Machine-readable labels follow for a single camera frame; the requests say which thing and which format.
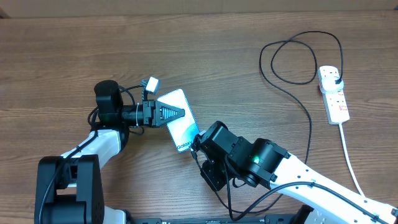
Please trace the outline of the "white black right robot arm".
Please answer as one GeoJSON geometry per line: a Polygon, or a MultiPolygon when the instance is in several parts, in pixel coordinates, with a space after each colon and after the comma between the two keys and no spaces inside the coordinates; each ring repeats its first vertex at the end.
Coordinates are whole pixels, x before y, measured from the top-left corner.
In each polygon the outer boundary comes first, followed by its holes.
{"type": "Polygon", "coordinates": [[[247,215],[261,201],[278,192],[324,213],[338,223],[397,223],[397,208],[363,197],[322,176],[283,147],[258,138],[249,142],[217,121],[192,141],[191,152],[200,151],[206,161],[201,176],[215,192],[230,187],[230,180],[261,185],[268,192],[239,216],[247,215]]]}

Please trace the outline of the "smartphone with lit screen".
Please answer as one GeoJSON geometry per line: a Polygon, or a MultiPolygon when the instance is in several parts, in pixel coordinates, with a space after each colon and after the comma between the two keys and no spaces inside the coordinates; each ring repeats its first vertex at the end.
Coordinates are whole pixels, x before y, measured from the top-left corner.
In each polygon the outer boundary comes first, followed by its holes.
{"type": "Polygon", "coordinates": [[[195,136],[200,130],[183,90],[177,89],[171,91],[168,94],[160,96],[158,100],[170,106],[184,109],[185,115],[167,123],[167,128],[177,151],[184,152],[189,150],[195,136]]]}

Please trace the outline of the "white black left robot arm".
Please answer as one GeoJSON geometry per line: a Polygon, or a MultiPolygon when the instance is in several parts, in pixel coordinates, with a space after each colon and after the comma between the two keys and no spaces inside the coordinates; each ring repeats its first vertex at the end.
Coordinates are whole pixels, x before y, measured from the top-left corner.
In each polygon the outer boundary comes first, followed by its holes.
{"type": "Polygon", "coordinates": [[[104,204],[101,168],[126,146],[133,128],[159,128],[185,116],[185,110],[158,100],[158,79],[141,82],[142,103],[125,105],[130,89],[114,80],[94,87],[96,108],[88,115],[86,140],[61,156],[43,157],[37,168],[35,223],[133,223],[128,211],[104,204]]]}

